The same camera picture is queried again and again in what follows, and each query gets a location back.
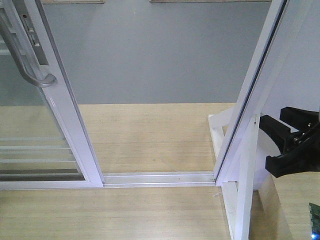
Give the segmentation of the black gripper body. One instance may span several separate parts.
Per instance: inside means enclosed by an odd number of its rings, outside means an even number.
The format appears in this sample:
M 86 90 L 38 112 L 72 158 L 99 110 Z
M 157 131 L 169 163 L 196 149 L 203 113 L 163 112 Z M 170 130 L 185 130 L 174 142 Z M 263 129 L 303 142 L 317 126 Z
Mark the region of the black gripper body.
M 285 127 L 280 133 L 267 134 L 278 147 L 280 154 L 267 156 L 265 169 L 274 177 L 320 170 L 320 126 L 306 131 L 291 132 Z

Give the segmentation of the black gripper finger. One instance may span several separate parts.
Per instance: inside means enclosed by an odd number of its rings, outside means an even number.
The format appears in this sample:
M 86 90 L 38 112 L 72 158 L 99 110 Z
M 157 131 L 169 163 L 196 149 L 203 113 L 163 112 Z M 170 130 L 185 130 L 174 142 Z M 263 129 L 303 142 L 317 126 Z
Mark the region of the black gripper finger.
M 289 127 L 275 120 L 271 116 L 261 116 L 259 128 L 272 139 L 280 153 L 288 153 L 296 147 L 293 139 L 297 137 L 300 132 L 291 132 Z
M 280 110 L 279 119 L 302 132 L 320 130 L 318 111 L 310 111 L 287 106 Z

